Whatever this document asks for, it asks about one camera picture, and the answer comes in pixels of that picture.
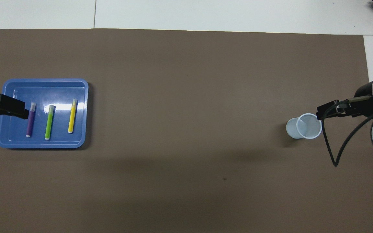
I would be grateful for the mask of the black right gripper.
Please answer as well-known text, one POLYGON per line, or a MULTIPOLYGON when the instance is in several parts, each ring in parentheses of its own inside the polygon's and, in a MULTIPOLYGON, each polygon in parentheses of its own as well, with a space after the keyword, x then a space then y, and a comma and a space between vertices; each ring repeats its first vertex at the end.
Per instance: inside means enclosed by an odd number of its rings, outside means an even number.
POLYGON ((359 115, 359 113, 360 115, 363 115, 365 117, 369 117, 373 115, 372 86, 373 86, 373 81, 361 86, 355 92, 354 97, 364 97, 366 95, 370 96, 369 99, 367 100, 357 102, 355 106, 356 109, 351 105, 351 101, 349 99, 345 99, 342 101, 333 100, 324 105, 317 107, 317 113, 316 113, 317 119, 321 121, 324 118, 332 118, 332 117, 347 117, 347 116, 356 117, 359 115))

